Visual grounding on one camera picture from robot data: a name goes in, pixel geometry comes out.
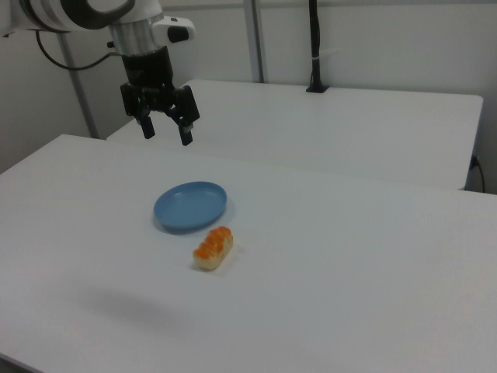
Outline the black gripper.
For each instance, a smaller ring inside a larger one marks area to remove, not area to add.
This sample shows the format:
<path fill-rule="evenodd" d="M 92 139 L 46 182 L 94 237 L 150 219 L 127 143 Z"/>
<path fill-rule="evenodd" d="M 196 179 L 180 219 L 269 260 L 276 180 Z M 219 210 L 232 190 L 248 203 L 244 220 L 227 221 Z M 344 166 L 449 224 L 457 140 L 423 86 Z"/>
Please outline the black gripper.
<path fill-rule="evenodd" d="M 140 124 L 145 139 L 155 136 L 150 112 L 156 111 L 171 117 L 178 125 L 183 146 L 193 142 L 193 122 L 200 113 L 192 89 L 185 85 L 175 87 L 169 51 L 141 56 L 122 57 L 128 82 L 120 87 L 126 114 Z"/>

